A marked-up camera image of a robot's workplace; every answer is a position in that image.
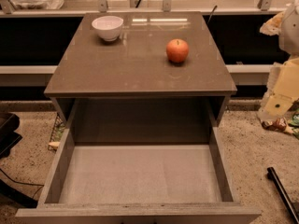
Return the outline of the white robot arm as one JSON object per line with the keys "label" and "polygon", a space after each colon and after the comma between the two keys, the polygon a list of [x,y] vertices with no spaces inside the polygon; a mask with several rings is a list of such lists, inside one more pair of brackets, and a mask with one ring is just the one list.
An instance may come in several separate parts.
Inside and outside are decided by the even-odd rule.
{"label": "white robot arm", "polygon": [[299,0],[265,22],[260,32],[277,35],[279,48],[290,55],[283,64],[272,65],[258,111],[261,121],[272,121],[282,118],[299,99]]}

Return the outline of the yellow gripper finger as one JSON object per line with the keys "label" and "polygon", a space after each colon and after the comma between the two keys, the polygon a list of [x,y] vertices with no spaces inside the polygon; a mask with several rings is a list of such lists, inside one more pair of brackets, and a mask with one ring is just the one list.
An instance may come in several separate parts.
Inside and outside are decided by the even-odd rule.
{"label": "yellow gripper finger", "polygon": [[260,32],[264,35],[279,35],[283,17],[284,13],[279,12],[261,26]]}
{"label": "yellow gripper finger", "polygon": [[282,118],[299,99],[299,58],[289,59],[284,64],[274,63],[266,87],[258,111],[259,119],[272,121]]}

